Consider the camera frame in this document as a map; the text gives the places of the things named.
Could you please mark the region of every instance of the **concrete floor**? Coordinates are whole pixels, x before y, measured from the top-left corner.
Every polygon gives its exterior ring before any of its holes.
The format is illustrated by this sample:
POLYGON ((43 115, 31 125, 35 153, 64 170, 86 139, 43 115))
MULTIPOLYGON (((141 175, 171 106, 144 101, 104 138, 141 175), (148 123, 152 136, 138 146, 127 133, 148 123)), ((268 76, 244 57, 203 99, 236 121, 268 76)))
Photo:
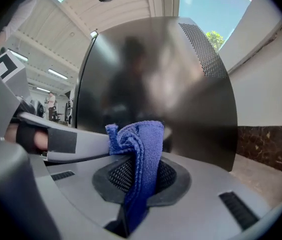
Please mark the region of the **concrete floor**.
POLYGON ((230 174, 263 196, 272 208, 282 202, 282 171, 236 154, 230 174))

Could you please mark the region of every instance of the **sky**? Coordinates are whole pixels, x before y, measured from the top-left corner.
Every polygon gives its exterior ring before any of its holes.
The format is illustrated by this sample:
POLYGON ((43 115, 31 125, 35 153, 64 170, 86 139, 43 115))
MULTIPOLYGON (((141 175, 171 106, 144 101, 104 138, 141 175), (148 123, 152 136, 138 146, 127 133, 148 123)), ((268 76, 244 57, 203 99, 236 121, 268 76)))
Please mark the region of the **sky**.
POLYGON ((228 39, 245 13, 249 0, 180 0, 179 16, 191 18, 205 33, 228 39))

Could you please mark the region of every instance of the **tree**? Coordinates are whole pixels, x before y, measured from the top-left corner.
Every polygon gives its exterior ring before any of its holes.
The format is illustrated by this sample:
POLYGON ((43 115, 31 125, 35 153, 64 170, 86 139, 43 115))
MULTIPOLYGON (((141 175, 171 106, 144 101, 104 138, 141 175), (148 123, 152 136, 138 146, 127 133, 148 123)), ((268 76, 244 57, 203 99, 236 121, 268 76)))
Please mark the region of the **tree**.
POLYGON ((218 51, 222 44, 225 42, 223 36, 215 31, 206 33, 207 38, 210 40, 214 48, 218 51))

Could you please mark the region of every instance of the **folded towel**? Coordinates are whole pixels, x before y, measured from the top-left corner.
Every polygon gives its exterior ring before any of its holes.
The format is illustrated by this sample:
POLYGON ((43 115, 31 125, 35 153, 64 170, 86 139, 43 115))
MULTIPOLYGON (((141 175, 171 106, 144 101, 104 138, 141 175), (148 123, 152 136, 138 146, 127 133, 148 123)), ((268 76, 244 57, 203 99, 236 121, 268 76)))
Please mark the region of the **folded towel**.
POLYGON ((125 195, 129 232, 133 232, 147 214, 147 199, 155 193, 157 171, 163 148, 164 126, 159 121, 136 122, 122 128, 109 124, 109 154, 135 153, 134 184, 125 195))

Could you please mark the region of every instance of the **wall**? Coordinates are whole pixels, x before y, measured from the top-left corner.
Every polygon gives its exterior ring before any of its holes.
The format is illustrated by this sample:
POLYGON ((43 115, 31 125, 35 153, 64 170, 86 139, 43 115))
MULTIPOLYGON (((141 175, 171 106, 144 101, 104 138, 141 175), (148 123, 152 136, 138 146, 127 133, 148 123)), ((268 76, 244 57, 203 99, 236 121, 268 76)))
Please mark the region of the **wall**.
POLYGON ((239 126, 282 126, 282 30, 229 76, 239 126))
MULTIPOLYGON (((49 119, 49 113, 48 113, 48 105, 45 104, 45 99, 49 98, 49 94, 48 93, 41 93, 35 90, 30 90, 30 94, 33 100, 38 100, 42 103, 43 106, 45 106, 45 119, 49 119)), ((65 120, 65 109, 66 109, 66 103, 68 102, 68 99, 65 97, 59 97, 56 96, 55 100, 57 101, 56 103, 56 109, 58 111, 58 113, 62 113, 63 115, 60 116, 61 121, 65 120)))
POLYGON ((246 61, 282 24, 282 14, 271 0, 252 0, 219 55, 229 72, 246 61))

